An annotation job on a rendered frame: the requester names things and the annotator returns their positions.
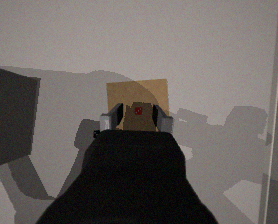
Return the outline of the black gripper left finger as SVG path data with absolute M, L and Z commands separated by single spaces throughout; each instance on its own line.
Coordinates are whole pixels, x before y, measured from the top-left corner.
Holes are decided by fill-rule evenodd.
M 123 103 L 118 103 L 107 114 L 101 114 L 100 132 L 103 130 L 115 130 L 123 118 Z

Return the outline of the tan flat mat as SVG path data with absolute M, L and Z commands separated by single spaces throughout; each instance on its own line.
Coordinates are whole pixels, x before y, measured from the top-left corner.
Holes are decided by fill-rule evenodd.
M 123 103 L 123 118 L 115 130 L 158 131 L 152 114 L 159 105 L 169 116 L 166 79 L 106 83 L 108 112 Z M 135 107 L 142 107 L 142 115 L 135 115 Z

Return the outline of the red die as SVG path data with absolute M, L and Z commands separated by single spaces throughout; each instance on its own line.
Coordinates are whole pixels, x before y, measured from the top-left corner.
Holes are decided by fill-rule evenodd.
M 142 115 L 142 107 L 135 107 L 135 115 Z

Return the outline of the black die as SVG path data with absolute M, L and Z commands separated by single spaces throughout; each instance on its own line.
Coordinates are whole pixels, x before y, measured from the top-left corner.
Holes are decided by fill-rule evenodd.
M 95 130 L 93 132 L 93 138 L 96 138 L 98 136 L 98 134 L 100 133 L 100 130 Z

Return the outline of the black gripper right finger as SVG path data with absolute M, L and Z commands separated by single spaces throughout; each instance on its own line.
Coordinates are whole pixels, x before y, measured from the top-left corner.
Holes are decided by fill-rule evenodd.
M 153 105 L 152 119 L 159 132 L 173 134 L 174 118 L 167 116 L 159 105 Z

